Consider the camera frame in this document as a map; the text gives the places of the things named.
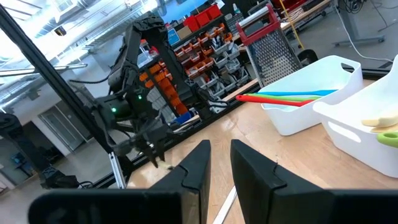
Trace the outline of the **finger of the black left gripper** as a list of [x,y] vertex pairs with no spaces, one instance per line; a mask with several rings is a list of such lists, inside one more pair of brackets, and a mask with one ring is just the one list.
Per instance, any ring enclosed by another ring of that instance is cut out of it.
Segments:
[[145,146],[145,147],[143,147],[142,152],[143,152],[143,154],[148,158],[148,160],[152,163],[152,165],[153,165],[155,168],[158,168],[158,167],[159,167],[159,165],[158,165],[158,163],[157,163],[157,161],[156,161],[156,159],[155,159],[155,155],[154,155],[154,153],[153,153],[153,150],[152,150],[152,148],[151,148],[150,146]]
[[163,162],[165,162],[164,148],[165,148],[165,138],[158,139],[155,142],[155,150],[159,159]]

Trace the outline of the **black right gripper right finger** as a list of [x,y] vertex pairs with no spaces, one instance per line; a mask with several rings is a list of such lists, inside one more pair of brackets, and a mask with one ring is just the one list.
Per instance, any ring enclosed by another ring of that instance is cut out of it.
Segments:
[[245,224],[398,224],[398,190],[321,188],[238,139],[230,159]]

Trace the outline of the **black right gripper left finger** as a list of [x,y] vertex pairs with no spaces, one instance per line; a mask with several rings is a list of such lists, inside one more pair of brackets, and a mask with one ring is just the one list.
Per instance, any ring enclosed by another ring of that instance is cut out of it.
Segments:
[[53,190],[35,199],[29,224],[206,224],[211,144],[202,140],[148,189]]

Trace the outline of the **green silicone spatula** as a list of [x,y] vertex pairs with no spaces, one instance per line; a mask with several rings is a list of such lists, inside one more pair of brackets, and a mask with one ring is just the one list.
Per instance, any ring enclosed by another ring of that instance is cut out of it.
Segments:
[[246,96],[256,96],[262,98],[270,98],[275,100],[285,100],[285,101],[307,101],[307,100],[317,100],[320,96],[309,96],[309,97],[301,97],[301,96],[273,96],[273,95],[262,95],[256,93],[247,93]]

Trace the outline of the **red silicone spatula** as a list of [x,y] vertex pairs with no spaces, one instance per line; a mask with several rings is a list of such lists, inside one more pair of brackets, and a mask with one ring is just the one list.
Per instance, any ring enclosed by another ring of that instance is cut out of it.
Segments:
[[296,107],[301,107],[314,101],[314,100],[287,101],[287,100],[277,100],[261,96],[249,96],[249,95],[238,95],[236,99],[238,101],[250,102],[250,103],[268,103],[268,104],[296,106]]

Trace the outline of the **teal silicone spatula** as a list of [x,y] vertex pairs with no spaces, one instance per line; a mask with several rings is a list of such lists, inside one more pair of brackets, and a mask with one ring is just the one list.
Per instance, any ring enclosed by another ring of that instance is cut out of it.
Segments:
[[272,96],[292,96],[292,95],[315,95],[315,96],[326,96],[336,90],[316,90],[316,91],[262,91],[258,92],[261,95],[272,95]]

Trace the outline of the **white plastic bin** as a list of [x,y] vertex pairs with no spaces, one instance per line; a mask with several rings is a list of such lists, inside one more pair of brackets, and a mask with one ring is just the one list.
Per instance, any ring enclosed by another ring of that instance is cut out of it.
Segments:
[[[335,105],[363,88],[361,64],[354,60],[331,55],[301,68],[300,70],[267,85],[261,92],[305,92],[334,90],[318,101]],[[262,104],[277,132],[289,136],[321,123],[320,116],[313,110],[314,103],[296,107]]]
[[338,104],[316,102],[313,110],[338,149],[386,176],[398,178],[398,148],[379,143],[379,133],[361,124],[362,119],[398,112],[398,54],[384,77]]

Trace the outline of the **blue sign card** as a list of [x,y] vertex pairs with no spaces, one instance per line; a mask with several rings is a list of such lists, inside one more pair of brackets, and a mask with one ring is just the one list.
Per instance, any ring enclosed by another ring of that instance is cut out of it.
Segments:
[[180,37],[175,29],[169,29],[167,31],[167,33],[168,33],[168,41],[169,41],[170,45],[174,45],[180,41]]

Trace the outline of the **shelf with orange grey bins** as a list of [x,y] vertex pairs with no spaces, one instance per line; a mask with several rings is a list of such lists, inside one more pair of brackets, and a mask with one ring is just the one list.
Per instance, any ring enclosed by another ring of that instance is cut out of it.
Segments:
[[[235,36],[224,23],[205,29],[179,45],[172,47],[177,62],[183,67],[189,85],[198,85],[210,96],[210,110],[219,113],[225,107],[222,98],[249,83],[252,78],[241,60],[242,51]],[[174,76],[161,58],[144,66],[139,80],[149,89],[147,100],[162,114],[168,123],[186,121],[197,114],[192,106],[182,102],[177,94]]]

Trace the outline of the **red storage bin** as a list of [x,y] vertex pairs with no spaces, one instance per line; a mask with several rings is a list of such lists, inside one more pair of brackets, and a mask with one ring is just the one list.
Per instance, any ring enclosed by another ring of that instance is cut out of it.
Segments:
[[205,12],[210,20],[214,20],[221,15],[221,11],[217,4],[212,4]]
[[200,25],[195,16],[187,17],[184,22],[184,26],[187,26],[192,32],[195,32],[200,29]]
[[207,25],[211,21],[211,17],[208,15],[206,11],[202,11],[195,16],[195,19],[198,22],[200,27]]

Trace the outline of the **black caster wheel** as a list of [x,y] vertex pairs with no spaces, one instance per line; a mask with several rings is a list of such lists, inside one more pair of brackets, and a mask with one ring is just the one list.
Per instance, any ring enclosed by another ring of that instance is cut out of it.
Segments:
[[297,54],[298,59],[303,67],[310,65],[318,60],[316,52],[312,49],[305,49]]

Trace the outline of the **yellow pole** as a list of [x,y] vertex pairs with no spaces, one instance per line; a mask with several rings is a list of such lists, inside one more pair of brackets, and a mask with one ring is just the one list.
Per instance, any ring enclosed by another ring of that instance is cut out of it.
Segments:
[[296,40],[297,40],[297,42],[298,42],[298,44],[299,44],[299,47],[300,47],[302,50],[305,50],[305,47],[304,47],[303,43],[301,42],[300,37],[299,37],[299,35],[298,35],[298,33],[297,33],[296,29],[295,29],[293,20],[292,20],[292,18],[290,17],[289,13],[287,12],[287,9],[286,9],[285,6],[284,6],[283,0],[279,0],[279,2],[280,2],[280,5],[282,6],[282,9],[283,9],[283,11],[284,11],[284,13],[285,13],[287,19],[288,19],[289,25],[290,25],[290,27],[291,27],[293,33],[294,33],[294,36],[295,36],[295,38],[296,38]]

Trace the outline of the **grey desk leg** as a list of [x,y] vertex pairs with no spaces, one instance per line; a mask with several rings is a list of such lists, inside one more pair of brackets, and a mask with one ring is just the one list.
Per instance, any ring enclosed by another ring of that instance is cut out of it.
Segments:
[[354,15],[362,10],[364,2],[366,0],[333,0],[334,9],[341,17],[343,27],[346,29],[348,40],[342,40],[335,42],[335,47],[342,45],[350,45],[351,41],[354,44],[370,44],[373,42],[384,42],[385,37],[383,35],[376,35],[372,37],[361,37],[354,21]]

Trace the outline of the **black frame post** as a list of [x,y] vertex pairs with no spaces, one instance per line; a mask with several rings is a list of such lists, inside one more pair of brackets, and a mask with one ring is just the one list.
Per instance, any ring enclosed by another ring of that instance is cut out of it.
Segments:
[[[107,154],[114,152],[108,143],[111,140],[109,134],[97,125],[93,115],[84,107],[82,101],[73,92],[64,78],[45,58],[44,54],[26,35],[2,4],[0,4],[0,29],[17,45],[25,58],[34,66],[36,71],[41,74],[67,106],[70,107],[72,112],[76,114],[77,118],[89,130]],[[109,179],[115,181],[113,172],[109,175]]]

